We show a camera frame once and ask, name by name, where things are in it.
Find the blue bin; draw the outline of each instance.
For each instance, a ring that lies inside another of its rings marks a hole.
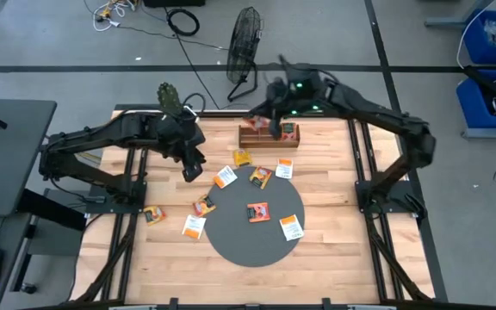
[[[484,76],[496,80],[495,70],[480,70]],[[468,128],[496,128],[496,116],[487,110],[486,102],[481,94],[480,86],[468,78],[456,88],[464,118]]]
[[[496,21],[496,11],[485,11],[476,18],[468,27],[464,43],[474,63],[496,65],[496,45],[490,43],[487,38],[484,30],[486,20]]]

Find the wooden tray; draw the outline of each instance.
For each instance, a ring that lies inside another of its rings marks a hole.
[[[239,125],[240,148],[277,148],[293,147],[300,144],[300,126],[296,124],[296,140],[275,140],[269,133],[268,127],[259,128],[257,131],[250,127]]]

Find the wooden tabletop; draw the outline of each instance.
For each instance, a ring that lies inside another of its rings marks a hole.
[[[278,158],[294,160],[291,182],[306,213],[306,235],[294,250],[272,265],[247,268],[221,257],[205,234],[200,240],[181,234],[187,215],[193,213],[192,202],[209,191],[217,171],[225,165],[234,167],[233,151],[238,148],[240,119],[201,119],[206,143],[199,149],[207,162],[194,182],[184,182],[180,163],[150,153],[146,205],[160,206],[167,218],[153,226],[148,226],[143,216],[138,218],[127,303],[167,304],[171,297],[182,304],[320,304],[323,297],[341,304],[378,302],[369,239],[357,208],[357,174],[347,122],[323,118],[293,121],[301,128],[297,149],[249,151],[254,165],[273,170]],[[385,169],[399,156],[397,140],[392,133],[372,126],[370,134],[378,168]],[[127,150],[118,147],[105,149],[101,169],[122,173],[126,155]],[[363,162],[369,178],[366,158]],[[104,215],[85,233],[72,299],[87,289],[105,264],[114,217]],[[399,262],[420,289],[433,296],[416,221],[409,214],[387,217]],[[389,268],[383,259],[382,265],[388,296],[393,297]],[[117,270],[114,294],[120,268]]]

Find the black fan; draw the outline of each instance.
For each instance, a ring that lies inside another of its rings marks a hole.
[[[257,88],[257,67],[254,63],[257,44],[261,38],[261,19],[259,13],[252,7],[240,11],[237,22],[234,25],[227,57],[227,77],[236,86],[231,90],[227,99],[229,102],[251,93]],[[242,84],[251,69],[254,69],[254,87],[234,96],[234,92]]]

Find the round gray platform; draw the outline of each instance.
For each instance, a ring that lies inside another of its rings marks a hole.
[[[296,214],[303,227],[303,203],[289,180],[271,176],[265,189],[250,183],[255,167],[245,166],[234,171],[238,179],[220,189],[210,189],[210,200],[217,208],[206,215],[204,229],[212,246],[228,261],[246,267],[275,263],[292,251],[298,239],[287,241],[279,220]],[[271,219],[250,223],[247,205],[267,202]]]

